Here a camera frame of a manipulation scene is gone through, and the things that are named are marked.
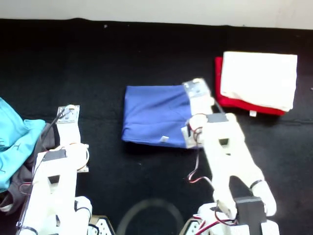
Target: blue cloth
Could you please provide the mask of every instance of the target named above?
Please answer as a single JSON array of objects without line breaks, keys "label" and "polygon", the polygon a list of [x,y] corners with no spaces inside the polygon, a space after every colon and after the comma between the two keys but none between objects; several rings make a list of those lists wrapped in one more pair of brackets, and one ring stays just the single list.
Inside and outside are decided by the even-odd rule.
[{"label": "blue cloth", "polygon": [[[190,102],[182,85],[128,86],[122,140],[186,148],[180,129],[190,117]],[[162,141],[163,136],[169,139]]]},{"label": "blue cloth", "polygon": [[10,178],[31,155],[45,127],[43,120],[22,120],[0,98],[0,192],[6,191]]}]

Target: white robotic arm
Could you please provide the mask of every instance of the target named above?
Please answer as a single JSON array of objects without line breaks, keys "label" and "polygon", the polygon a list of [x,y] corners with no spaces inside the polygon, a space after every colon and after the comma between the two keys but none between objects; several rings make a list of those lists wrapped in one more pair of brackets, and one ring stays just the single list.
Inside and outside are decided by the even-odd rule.
[{"label": "white robotic arm", "polygon": [[[216,203],[201,206],[199,208],[201,218],[212,223],[216,220],[216,214],[220,214],[219,217],[222,219],[231,219],[237,222],[240,219],[240,213],[241,218],[244,217],[243,214],[246,212],[238,211],[239,206],[230,192],[229,180],[231,176],[237,176],[241,179],[250,188],[253,195],[261,199],[264,214],[267,216],[274,215],[276,213],[275,199],[262,171],[251,157],[245,143],[245,136],[235,115],[225,114],[220,107],[220,113],[213,113],[212,108],[216,102],[203,79],[196,78],[183,85],[190,99],[192,117],[187,126],[182,128],[182,133],[187,147],[203,147],[212,172],[213,198]],[[210,210],[210,208],[217,206],[221,212]],[[271,235],[279,234],[276,223],[267,220],[260,222],[260,224],[263,235],[267,235],[268,226]],[[239,224],[230,227],[220,224],[212,227],[209,231],[213,235],[238,233],[248,235],[249,229],[243,232],[244,228],[247,228],[247,225]]]},{"label": "white robotic arm", "polygon": [[60,107],[57,123],[61,145],[39,153],[18,235],[86,235],[92,215],[90,200],[75,197],[78,172],[88,172],[88,145],[80,143],[79,106]]}]

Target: light blue shirt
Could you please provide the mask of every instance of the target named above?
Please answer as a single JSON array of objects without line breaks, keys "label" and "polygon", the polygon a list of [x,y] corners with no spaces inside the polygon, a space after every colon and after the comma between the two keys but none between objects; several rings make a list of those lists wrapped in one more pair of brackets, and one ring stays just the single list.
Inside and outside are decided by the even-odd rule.
[{"label": "light blue shirt", "polygon": [[43,120],[22,120],[0,97],[0,192],[6,191],[10,178],[34,150],[45,127]]}]

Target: black mat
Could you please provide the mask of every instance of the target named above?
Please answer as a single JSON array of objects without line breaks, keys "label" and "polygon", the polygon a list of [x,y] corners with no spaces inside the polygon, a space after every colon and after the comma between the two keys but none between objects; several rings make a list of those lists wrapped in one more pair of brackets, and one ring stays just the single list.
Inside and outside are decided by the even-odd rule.
[{"label": "black mat", "polygon": [[[212,200],[205,182],[186,182],[193,151],[121,141],[126,85],[177,85],[203,76],[213,87],[213,60],[225,50],[298,54],[292,111],[279,119],[232,111],[276,198],[273,220],[281,234],[310,234],[312,31],[85,20],[1,20],[0,28],[0,96],[23,118],[46,121],[58,106],[81,105],[79,126],[82,142],[90,144],[90,173],[79,175],[77,194],[90,198],[94,214],[107,215],[115,228],[143,199],[173,203],[184,220]],[[200,174],[208,174],[201,160]],[[241,187],[234,191],[244,193]],[[18,216],[1,214],[0,234],[14,234]],[[174,222],[166,211],[150,210],[134,219],[128,234],[175,234]]]}]

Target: folded red shirt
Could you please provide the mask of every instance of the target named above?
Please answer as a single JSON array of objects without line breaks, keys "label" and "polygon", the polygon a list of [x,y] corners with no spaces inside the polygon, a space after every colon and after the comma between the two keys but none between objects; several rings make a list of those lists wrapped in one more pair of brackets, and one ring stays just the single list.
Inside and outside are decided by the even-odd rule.
[{"label": "folded red shirt", "polygon": [[247,103],[240,99],[232,99],[221,95],[221,78],[222,78],[222,66],[223,57],[215,58],[215,91],[216,100],[223,107],[238,107],[249,111],[256,111],[258,113],[273,114],[273,115],[284,115],[285,112],[279,109],[262,107],[254,104]]}]

